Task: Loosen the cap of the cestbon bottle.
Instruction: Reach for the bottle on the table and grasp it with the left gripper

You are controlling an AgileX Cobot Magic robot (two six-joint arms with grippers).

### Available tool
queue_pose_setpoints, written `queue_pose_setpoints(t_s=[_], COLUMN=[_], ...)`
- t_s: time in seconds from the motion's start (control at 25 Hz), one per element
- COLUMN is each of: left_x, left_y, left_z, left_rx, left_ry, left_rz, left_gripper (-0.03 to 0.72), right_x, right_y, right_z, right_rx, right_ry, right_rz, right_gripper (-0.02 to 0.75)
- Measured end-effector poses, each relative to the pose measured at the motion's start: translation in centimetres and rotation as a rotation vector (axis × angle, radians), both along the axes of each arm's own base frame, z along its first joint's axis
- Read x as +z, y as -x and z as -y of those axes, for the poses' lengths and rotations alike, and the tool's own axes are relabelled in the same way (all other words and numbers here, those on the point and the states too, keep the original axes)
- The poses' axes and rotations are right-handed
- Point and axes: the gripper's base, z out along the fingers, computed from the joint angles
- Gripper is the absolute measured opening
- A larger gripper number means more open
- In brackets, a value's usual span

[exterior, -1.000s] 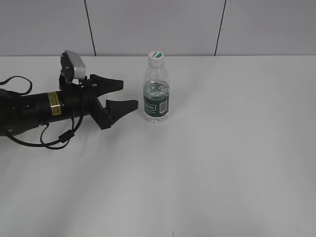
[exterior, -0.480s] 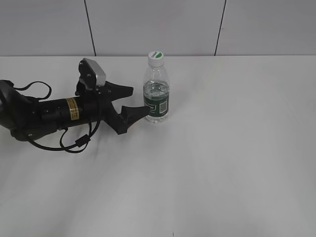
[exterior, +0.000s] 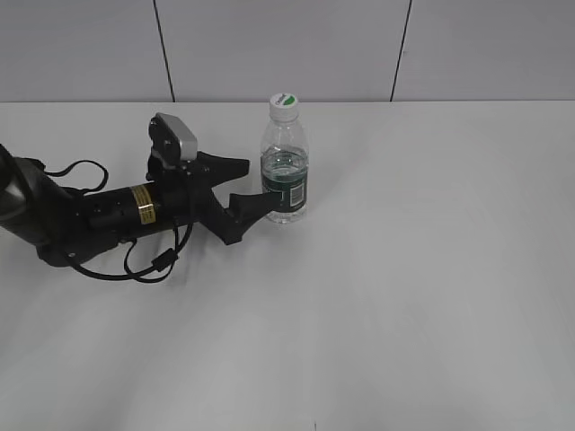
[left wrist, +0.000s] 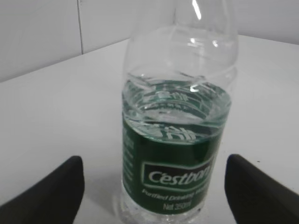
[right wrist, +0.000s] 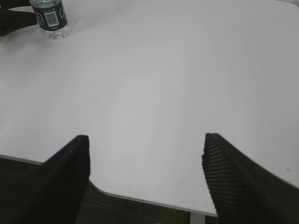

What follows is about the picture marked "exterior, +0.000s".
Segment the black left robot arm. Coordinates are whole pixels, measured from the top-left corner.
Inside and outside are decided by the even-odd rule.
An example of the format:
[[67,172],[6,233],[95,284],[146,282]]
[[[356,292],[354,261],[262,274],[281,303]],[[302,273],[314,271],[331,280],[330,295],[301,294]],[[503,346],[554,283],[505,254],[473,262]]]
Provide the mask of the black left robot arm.
[[35,247],[52,267],[82,265],[125,242],[203,224],[224,244],[243,235],[279,208],[278,192],[233,194],[223,207],[214,187],[247,175],[244,159],[198,153],[192,161],[169,166],[148,159],[146,182],[106,190],[62,187],[32,158],[1,151],[1,226]]

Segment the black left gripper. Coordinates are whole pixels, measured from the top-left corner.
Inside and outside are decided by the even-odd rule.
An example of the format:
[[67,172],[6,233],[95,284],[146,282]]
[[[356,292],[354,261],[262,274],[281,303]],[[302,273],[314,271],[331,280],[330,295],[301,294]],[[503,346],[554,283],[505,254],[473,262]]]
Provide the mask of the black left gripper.
[[216,198],[213,188],[245,177],[250,170],[247,159],[226,158],[198,152],[197,158],[176,169],[165,169],[149,156],[146,178],[159,192],[164,213],[180,224],[203,224],[224,244],[243,238],[241,224],[253,224],[275,211],[281,192],[255,195],[231,194],[228,209]]

